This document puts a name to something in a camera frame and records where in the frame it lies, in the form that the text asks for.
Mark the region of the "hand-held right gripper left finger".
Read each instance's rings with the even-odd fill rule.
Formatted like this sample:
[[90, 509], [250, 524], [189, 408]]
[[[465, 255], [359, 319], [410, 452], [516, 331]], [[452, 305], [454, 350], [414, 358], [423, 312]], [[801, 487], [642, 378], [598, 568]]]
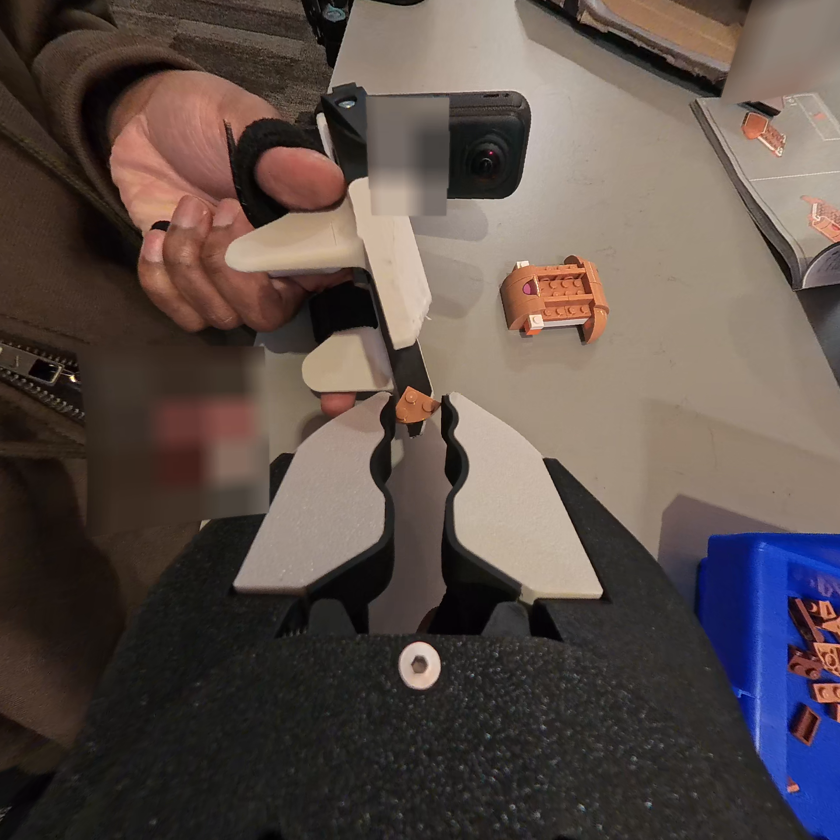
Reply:
[[358, 402], [294, 454], [235, 580], [240, 594], [378, 596], [394, 566], [393, 396]]

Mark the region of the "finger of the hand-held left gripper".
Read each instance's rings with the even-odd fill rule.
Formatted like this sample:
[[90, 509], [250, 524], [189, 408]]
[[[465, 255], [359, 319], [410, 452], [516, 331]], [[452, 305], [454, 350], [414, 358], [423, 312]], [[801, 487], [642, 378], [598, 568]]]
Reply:
[[[411, 220], [405, 215], [373, 214], [369, 180], [349, 186], [355, 226], [366, 256], [371, 294], [392, 370], [396, 400], [407, 386], [434, 398], [418, 337], [431, 292]], [[410, 437], [420, 435], [424, 423], [407, 425]]]

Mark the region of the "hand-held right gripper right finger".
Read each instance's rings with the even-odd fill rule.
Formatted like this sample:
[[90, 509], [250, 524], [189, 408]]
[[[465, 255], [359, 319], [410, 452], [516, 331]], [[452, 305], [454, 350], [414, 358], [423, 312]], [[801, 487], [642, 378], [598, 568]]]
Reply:
[[597, 600], [603, 588], [540, 452], [460, 393], [444, 397], [444, 579], [522, 602]]

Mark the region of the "brown quarter round lego plate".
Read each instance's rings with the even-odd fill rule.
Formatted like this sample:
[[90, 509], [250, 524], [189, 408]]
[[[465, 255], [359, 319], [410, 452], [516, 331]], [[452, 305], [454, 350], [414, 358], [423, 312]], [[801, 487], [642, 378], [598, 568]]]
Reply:
[[399, 424], [413, 425], [426, 422], [441, 406], [430, 395], [407, 386], [395, 405], [395, 420]]

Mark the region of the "brown lego assembly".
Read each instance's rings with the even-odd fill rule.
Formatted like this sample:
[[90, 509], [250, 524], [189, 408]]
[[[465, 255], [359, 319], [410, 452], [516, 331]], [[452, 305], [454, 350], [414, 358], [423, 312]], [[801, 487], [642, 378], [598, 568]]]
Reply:
[[[539, 278], [539, 297], [522, 293], [530, 276]], [[583, 343], [602, 336], [610, 311], [596, 266], [577, 255], [556, 266], [517, 262], [500, 285], [500, 299], [508, 330], [531, 337], [549, 328], [576, 327]]]

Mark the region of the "blue plastic bin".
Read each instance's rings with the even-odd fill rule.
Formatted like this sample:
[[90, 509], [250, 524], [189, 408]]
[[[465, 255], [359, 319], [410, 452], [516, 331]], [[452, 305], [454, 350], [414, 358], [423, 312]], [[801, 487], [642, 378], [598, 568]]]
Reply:
[[838, 809], [815, 812], [786, 792], [783, 646], [787, 597], [809, 581], [839, 596], [836, 534], [747, 533], [712, 537], [700, 563], [697, 611], [770, 776], [814, 838], [839, 838]]

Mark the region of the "pile of brown lego pieces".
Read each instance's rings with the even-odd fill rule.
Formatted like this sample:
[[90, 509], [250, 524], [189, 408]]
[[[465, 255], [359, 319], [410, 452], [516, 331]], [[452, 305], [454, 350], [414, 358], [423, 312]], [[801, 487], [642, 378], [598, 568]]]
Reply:
[[815, 812], [838, 809], [838, 596], [793, 584], [783, 646], [786, 792]]

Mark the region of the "person's left forearm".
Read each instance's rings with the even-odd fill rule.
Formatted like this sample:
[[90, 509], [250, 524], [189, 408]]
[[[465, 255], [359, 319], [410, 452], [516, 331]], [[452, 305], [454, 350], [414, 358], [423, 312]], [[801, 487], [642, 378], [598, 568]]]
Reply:
[[200, 67], [172, 48], [79, 8], [42, 24], [29, 63], [49, 126], [68, 151], [104, 159], [109, 113], [132, 84]]

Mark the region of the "lego instruction booklet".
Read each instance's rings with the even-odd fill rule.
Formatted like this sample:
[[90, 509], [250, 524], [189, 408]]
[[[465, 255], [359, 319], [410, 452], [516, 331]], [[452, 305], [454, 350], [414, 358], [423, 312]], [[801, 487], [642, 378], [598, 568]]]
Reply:
[[719, 98], [691, 110], [796, 290], [839, 283], [839, 88], [783, 99], [768, 118]]

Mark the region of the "person's left hand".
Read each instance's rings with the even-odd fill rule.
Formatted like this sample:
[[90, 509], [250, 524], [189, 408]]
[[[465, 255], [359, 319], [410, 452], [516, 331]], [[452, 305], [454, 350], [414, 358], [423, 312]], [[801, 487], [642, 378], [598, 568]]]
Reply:
[[110, 173], [143, 233], [140, 284], [188, 332], [271, 332], [292, 320], [312, 293], [352, 279], [347, 269], [274, 278], [226, 263], [228, 247], [252, 226], [236, 198], [225, 125], [238, 139], [251, 123], [279, 117], [269, 102], [234, 83], [185, 70], [141, 79], [112, 107]]

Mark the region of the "open cardboard box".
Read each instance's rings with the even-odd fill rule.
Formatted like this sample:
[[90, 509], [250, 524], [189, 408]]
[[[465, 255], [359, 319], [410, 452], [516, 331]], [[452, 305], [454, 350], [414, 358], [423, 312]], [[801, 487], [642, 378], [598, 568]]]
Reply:
[[581, 1], [576, 17], [722, 83], [727, 104], [838, 81], [838, 1]]

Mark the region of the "person's brown jacket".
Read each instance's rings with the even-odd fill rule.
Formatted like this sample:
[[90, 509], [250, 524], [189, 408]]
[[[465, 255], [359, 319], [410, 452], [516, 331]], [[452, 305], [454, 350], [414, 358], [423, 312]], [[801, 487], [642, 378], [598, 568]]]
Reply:
[[259, 507], [236, 485], [249, 439], [204, 442], [250, 408], [222, 385], [192, 393], [211, 363], [251, 362], [224, 346], [262, 332], [188, 332], [146, 295], [109, 133], [103, 160], [68, 151], [29, 72], [64, 8], [117, 27], [108, 2], [1, 14], [2, 771], [26, 778], [63, 763], [132, 614], [201, 526]]

